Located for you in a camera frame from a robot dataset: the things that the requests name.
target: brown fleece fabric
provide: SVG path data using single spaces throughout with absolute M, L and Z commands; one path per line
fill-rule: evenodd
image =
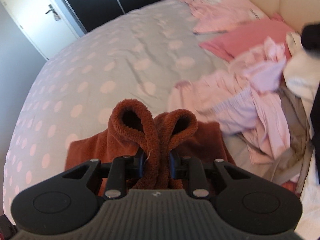
M 141 102 L 126 99 L 113 110 L 107 130 L 71 143 L 65 169 L 92 158 L 100 159 L 102 163 L 112 162 L 119 156 L 135 155 L 139 147 L 148 160 L 143 178 L 133 186 L 138 189 L 182 188 L 180 180 L 170 178 L 169 152 L 172 149 L 180 156 L 195 156 L 207 163 L 220 158 L 235 164 L 223 142 L 218 123 L 198 122 L 188 110 L 163 113 L 153 119 Z

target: bedsheet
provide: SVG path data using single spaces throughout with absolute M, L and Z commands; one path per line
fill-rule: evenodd
M 121 16 L 49 60 L 20 113 L 4 167 L 4 213 L 22 190 L 63 171 L 71 141 L 106 129 L 115 105 L 136 98 L 157 115 L 181 79 L 224 63 L 198 46 L 187 4 L 165 0 Z

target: pink clothing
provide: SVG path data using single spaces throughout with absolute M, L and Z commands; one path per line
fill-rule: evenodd
M 241 53 L 262 44 L 267 37 L 271 37 L 275 42 L 285 44 L 285 55 L 289 60 L 291 54 L 285 39 L 287 33 L 292 31 L 293 29 L 278 15 L 274 15 L 272 19 L 265 17 L 262 20 L 250 22 L 234 31 L 201 42 L 199 46 L 230 62 Z
M 249 0 L 182 0 L 199 18 L 195 33 L 230 31 L 266 15 Z
M 250 150 L 252 163 L 269 163 L 290 147 L 281 101 L 271 91 L 279 86 L 286 63 L 284 45 L 270 38 L 235 59 L 230 73 L 217 70 L 191 83 L 176 84 L 168 110 L 184 108 L 201 122 L 219 122 L 224 133 L 242 132 L 265 155 Z

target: door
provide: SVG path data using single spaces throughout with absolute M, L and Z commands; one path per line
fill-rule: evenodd
M 31 43 L 47 59 L 79 38 L 53 0 L 1 2 Z

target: wall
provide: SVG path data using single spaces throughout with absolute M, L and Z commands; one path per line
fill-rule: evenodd
M 0 187 L 5 156 L 20 110 L 45 59 L 0 3 Z

